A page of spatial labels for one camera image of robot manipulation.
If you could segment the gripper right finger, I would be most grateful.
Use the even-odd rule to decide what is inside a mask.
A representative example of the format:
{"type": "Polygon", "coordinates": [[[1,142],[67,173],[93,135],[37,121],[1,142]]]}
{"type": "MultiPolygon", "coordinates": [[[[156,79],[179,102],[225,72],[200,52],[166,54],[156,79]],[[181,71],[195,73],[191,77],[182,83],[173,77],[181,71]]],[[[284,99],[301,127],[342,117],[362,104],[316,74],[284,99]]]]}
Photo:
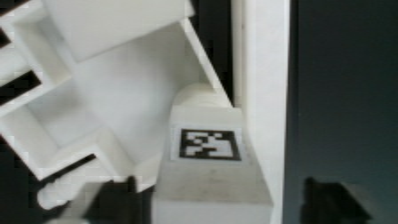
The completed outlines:
{"type": "Polygon", "coordinates": [[[308,177],[303,181],[300,224],[367,224],[371,219],[342,184],[321,183],[308,177]]]}

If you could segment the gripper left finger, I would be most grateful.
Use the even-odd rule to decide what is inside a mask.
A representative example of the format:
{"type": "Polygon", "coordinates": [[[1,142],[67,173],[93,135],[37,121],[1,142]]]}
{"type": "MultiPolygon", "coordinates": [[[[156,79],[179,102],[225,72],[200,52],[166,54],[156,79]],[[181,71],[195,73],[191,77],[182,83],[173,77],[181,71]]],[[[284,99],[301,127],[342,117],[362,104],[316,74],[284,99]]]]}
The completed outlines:
{"type": "Polygon", "coordinates": [[[133,176],[122,182],[86,183],[83,195],[81,224],[150,224],[152,188],[138,190],[133,176]]]}

